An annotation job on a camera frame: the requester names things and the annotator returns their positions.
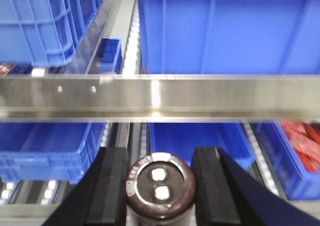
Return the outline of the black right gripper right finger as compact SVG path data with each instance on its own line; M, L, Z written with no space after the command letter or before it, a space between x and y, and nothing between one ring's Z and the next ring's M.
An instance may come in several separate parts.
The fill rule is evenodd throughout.
M256 181L226 151L198 146L191 168L197 180L198 226L318 226L319 219L296 208Z

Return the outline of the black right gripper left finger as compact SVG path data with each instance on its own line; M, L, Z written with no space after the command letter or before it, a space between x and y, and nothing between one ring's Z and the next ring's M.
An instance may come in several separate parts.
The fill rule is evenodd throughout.
M43 225L126 225L125 177L128 169L129 156L126 148L100 148L85 176Z

